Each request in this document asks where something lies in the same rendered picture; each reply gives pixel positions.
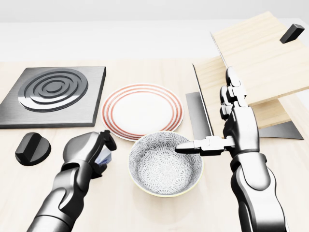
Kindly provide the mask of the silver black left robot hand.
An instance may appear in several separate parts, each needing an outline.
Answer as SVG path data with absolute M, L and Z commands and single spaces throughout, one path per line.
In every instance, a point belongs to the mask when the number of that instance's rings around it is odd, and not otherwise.
M 99 166 L 95 163 L 101 150 L 108 148 L 111 152 L 117 149 L 117 145 L 109 130 L 100 132 L 89 132 L 79 135 L 68 141 L 63 151 L 64 164 L 66 169 L 72 163 L 85 162 L 92 168 L 92 179 L 99 178 L 106 170 L 107 164 Z

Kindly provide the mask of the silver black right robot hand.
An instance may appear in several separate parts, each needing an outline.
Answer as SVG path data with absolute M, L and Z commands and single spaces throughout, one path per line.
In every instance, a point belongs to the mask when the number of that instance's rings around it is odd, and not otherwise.
M 231 66 L 226 69 L 225 80 L 226 86 L 220 89 L 220 116 L 225 121 L 224 137 L 207 136 L 203 140 L 182 143 L 175 147 L 175 152 L 217 156 L 229 151 L 234 157 L 239 153 L 259 151 L 258 126 L 253 109 L 246 103 L 244 84 Z

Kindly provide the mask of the small cream cheese box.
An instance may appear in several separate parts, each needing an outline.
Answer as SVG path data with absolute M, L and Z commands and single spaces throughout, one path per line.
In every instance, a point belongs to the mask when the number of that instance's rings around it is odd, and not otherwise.
M 112 152 L 108 148 L 104 148 L 101 150 L 100 154 L 95 160 L 95 163 L 99 166 L 102 166 L 104 164 L 108 164 L 112 161 Z

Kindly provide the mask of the grey patterned bowl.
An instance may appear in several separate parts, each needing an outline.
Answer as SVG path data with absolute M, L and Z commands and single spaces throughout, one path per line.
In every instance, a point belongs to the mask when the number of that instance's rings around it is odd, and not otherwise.
M 176 197 L 200 181 L 204 162 L 199 154 L 179 154 L 177 145 L 189 140 L 175 132 L 158 131 L 137 140 L 128 156 L 133 182 L 157 197 Z

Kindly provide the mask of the round black stove knob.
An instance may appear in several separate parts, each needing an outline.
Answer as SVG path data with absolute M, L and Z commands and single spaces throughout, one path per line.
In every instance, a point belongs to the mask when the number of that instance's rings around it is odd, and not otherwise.
M 17 161 L 24 166 L 34 166 L 44 161 L 51 152 L 51 145 L 39 133 L 27 133 L 15 151 Z

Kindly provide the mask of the dark square stove plate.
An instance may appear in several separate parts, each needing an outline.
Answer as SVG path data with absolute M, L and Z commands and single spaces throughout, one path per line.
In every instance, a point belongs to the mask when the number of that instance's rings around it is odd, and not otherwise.
M 0 129 L 92 127 L 105 66 L 25 68 L 0 103 Z

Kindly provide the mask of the white plate with red rings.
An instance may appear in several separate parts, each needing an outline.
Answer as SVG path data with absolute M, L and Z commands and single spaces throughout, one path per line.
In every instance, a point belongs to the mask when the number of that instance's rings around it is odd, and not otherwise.
M 117 137 L 137 141 L 152 132 L 176 130 L 183 120 L 184 108 L 171 90 L 135 83 L 112 92 L 102 104 L 100 117 Z

